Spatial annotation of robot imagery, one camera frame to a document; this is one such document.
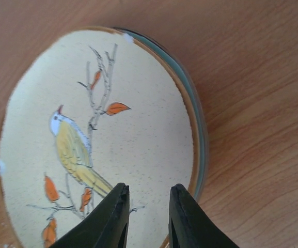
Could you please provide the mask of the cream bird pattern plate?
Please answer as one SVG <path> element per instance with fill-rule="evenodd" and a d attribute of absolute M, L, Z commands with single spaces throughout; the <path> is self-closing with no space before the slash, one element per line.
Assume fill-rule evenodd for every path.
<path fill-rule="evenodd" d="M 197 197 L 205 134 L 189 78 L 158 46 L 106 27 L 70 32 L 32 63 L 6 108 L 0 175 L 21 247 L 49 247 L 119 182 L 128 247 L 168 247 L 170 188 Z"/>

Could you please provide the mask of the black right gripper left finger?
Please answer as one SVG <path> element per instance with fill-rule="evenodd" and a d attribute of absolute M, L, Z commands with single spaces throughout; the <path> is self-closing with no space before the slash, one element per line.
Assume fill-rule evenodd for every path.
<path fill-rule="evenodd" d="M 129 215 L 129 186 L 118 183 L 88 217 L 59 238 L 51 247 L 126 247 Z"/>

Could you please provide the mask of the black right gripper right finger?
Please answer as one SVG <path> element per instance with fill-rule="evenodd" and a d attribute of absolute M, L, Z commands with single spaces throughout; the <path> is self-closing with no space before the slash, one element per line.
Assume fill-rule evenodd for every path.
<path fill-rule="evenodd" d="M 182 184 L 170 191 L 168 228 L 170 247 L 239 247 L 209 219 Z"/>

